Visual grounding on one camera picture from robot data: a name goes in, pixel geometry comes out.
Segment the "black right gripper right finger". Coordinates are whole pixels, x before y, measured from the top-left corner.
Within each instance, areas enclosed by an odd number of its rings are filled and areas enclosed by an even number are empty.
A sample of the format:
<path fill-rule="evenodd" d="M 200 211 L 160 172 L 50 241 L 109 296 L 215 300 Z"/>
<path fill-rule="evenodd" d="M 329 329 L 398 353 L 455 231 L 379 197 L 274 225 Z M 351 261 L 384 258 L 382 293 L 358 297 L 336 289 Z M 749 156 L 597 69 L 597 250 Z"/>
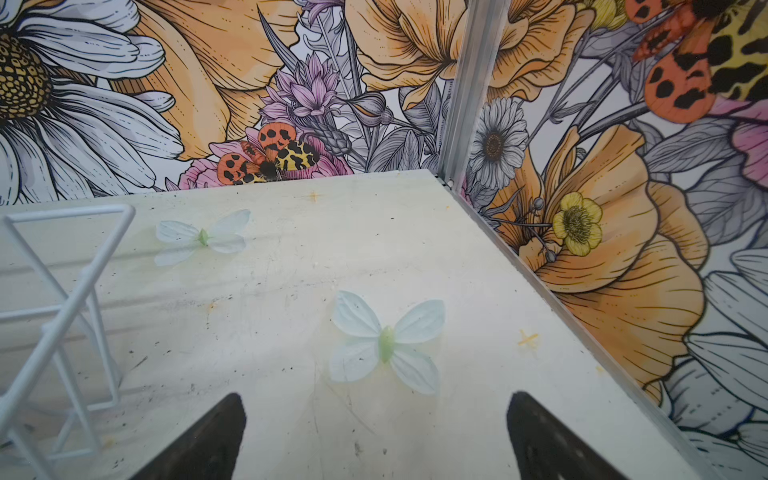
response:
<path fill-rule="evenodd" d="M 525 391 L 513 393 L 506 424 L 520 477 L 525 480 L 626 479 Z"/>

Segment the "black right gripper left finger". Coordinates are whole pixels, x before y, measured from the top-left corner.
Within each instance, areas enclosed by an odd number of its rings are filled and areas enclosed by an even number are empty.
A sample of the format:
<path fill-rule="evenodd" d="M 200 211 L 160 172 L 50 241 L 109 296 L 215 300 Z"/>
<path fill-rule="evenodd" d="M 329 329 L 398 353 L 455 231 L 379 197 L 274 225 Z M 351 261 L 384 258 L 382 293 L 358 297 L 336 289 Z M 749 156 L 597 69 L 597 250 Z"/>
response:
<path fill-rule="evenodd" d="M 230 393 L 132 479 L 229 480 L 234 474 L 246 422 L 241 396 Z"/>

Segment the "aluminium corner post right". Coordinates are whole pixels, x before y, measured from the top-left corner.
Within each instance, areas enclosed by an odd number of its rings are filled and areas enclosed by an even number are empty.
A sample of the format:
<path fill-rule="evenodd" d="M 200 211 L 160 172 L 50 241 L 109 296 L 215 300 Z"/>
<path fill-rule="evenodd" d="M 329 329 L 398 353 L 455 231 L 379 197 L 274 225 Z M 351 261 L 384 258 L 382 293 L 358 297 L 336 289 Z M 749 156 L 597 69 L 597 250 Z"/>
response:
<path fill-rule="evenodd" d="M 464 182 L 509 6 L 508 1 L 472 1 L 468 6 L 438 173 L 454 194 L 460 193 Z"/>

